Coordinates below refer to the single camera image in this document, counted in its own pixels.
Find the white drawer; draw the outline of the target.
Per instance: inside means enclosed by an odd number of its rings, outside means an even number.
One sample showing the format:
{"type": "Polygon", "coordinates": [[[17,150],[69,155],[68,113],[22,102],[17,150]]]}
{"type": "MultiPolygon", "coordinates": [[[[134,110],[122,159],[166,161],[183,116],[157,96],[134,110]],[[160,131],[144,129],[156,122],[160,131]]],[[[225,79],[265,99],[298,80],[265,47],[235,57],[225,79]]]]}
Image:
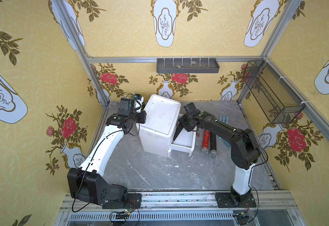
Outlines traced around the white drawer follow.
{"type": "Polygon", "coordinates": [[[196,132],[187,132],[182,129],[177,138],[169,145],[167,157],[171,157],[173,151],[180,151],[192,155],[195,147],[196,132]]]}

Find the white three-drawer cabinet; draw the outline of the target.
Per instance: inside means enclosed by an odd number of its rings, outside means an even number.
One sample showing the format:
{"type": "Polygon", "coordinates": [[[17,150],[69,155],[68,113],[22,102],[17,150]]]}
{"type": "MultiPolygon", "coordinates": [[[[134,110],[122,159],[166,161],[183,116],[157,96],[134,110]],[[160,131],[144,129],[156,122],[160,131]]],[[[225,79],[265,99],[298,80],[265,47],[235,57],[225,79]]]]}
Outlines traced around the white three-drawer cabinet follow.
{"type": "Polygon", "coordinates": [[[137,128],[143,150],[162,157],[171,157],[176,123],[181,103],[159,95],[152,95],[147,102],[146,122],[137,128]]]}

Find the red glitter microphone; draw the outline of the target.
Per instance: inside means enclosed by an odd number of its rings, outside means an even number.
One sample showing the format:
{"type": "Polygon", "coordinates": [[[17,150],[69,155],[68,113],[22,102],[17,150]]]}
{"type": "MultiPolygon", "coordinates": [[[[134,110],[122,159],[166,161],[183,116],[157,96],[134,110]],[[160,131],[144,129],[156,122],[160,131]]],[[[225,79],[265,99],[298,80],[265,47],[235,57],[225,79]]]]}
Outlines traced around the red glitter microphone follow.
{"type": "Polygon", "coordinates": [[[203,136],[202,148],[200,152],[202,155],[209,154],[209,143],[210,143],[210,131],[205,130],[203,136]]]}

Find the black microphone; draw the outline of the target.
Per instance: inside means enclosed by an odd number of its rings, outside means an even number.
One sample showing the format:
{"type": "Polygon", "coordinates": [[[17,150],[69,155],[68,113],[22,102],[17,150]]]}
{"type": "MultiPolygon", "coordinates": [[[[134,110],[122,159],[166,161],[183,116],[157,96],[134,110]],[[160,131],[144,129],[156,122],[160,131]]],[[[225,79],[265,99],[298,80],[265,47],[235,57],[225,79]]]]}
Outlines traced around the black microphone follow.
{"type": "Polygon", "coordinates": [[[216,135],[213,132],[210,132],[210,152],[209,155],[212,158],[217,158],[218,152],[217,152],[217,138],[216,135]]]}
{"type": "Polygon", "coordinates": [[[178,137],[178,135],[181,133],[181,131],[183,130],[183,125],[182,124],[179,124],[175,130],[175,134],[174,134],[174,137],[173,137],[173,141],[176,140],[176,138],[178,137]]]}

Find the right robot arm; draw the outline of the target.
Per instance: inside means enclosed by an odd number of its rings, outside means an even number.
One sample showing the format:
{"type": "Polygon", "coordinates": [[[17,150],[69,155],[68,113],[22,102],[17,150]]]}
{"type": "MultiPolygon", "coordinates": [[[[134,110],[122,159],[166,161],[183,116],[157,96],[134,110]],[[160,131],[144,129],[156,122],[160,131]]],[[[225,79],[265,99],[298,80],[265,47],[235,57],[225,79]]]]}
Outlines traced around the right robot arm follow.
{"type": "Polygon", "coordinates": [[[194,103],[185,105],[183,109],[185,114],[178,119],[179,125],[173,140],[177,138],[182,129],[187,132],[195,132],[195,127],[197,127],[227,141],[231,147],[231,159],[236,166],[235,179],[229,196],[233,204],[242,205],[252,194],[251,176],[261,154],[261,147],[256,142],[254,132],[250,129],[241,130],[232,127],[216,119],[213,114],[201,112],[194,103]]]}

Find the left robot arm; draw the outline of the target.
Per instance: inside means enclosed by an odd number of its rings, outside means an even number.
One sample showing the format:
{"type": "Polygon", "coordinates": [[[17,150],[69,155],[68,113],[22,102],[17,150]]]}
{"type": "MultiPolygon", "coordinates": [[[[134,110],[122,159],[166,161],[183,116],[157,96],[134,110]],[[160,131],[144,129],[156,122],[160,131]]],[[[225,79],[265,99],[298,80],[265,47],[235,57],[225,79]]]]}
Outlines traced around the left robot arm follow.
{"type": "Polygon", "coordinates": [[[77,168],[71,168],[67,179],[74,200],[100,205],[103,208],[123,208],[129,203],[125,186],[111,185],[104,179],[107,163],[119,143],[130,133],[133,126],[146,122],[146,111],[142,110],[144,98],[135,94],[133,98],[122,98],[118,112],[107,118],[103,134],[93,151],[77,168]]]}

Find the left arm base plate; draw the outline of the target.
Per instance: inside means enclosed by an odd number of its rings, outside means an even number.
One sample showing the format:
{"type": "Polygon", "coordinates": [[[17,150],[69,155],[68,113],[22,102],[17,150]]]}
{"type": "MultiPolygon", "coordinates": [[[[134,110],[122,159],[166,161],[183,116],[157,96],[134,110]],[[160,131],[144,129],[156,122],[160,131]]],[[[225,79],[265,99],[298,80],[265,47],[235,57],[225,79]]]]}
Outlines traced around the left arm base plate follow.
{"type": "Polygon", "coordinates": [[[139,209],[141,207],[141,201],[141,193],[129,193],[125,194],[119,200],[105,200],[102,209],[139,209]]]}

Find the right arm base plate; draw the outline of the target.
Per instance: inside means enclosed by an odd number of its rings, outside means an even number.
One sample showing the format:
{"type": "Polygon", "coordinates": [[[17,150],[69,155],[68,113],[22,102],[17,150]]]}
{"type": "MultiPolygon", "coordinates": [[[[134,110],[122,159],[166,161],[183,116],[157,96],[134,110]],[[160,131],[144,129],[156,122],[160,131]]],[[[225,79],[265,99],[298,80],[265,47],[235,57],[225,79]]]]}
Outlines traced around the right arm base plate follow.
{"type": "Polygon", "coordinates": [[[215,200],[219,208],[257,207],[255,198],[251,192],[248,192],[245,195],[239,195],[232,192],[216,193],[215,200]]]}

